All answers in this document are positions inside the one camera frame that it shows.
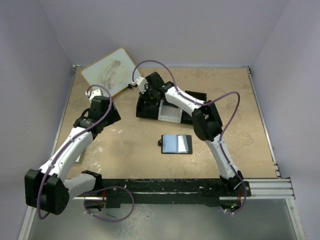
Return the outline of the black and white tray organizer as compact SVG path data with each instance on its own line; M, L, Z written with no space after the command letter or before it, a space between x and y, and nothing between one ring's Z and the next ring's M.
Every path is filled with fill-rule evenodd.
M192 117L176 105L164 100L150 105L143 98L141 92L139 93L136 104L136 117L178 124L193 124Z

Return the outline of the black leather card holder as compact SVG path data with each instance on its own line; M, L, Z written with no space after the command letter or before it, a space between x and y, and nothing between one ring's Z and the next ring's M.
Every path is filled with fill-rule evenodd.
M191 155L193 153L192 136L187 134L164 134L158 141L162 154Z

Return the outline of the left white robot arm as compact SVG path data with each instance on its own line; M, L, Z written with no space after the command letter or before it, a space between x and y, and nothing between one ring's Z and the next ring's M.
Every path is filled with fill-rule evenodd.
M112 99L94 96L90 107L74 122L68 138L39 169L30 169L24 176L25 202L39 212L61 214L70 199L103 186L99 173L84 170L67 179L68 172L103 129L121 117Z

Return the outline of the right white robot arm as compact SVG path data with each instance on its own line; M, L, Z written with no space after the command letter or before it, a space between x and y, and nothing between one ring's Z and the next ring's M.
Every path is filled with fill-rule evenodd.
M193 131L209 147L218 166L222 184L231 191L242 184L243 176L226 147L223 122L213 102L197 99L171 81L164 82L157 72L147 77L138 77L132 83L139 88L140 96L150 105L163 100L191 116Z

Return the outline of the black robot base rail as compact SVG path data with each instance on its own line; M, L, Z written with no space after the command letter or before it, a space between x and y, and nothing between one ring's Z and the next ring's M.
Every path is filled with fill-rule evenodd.
M122 204L136 205L205 205L207 207L240 206L244 197L251 196L248 181L236 190L229 190L220 178L98 178L96 186L82 193L86 200L105 197L106 208Z

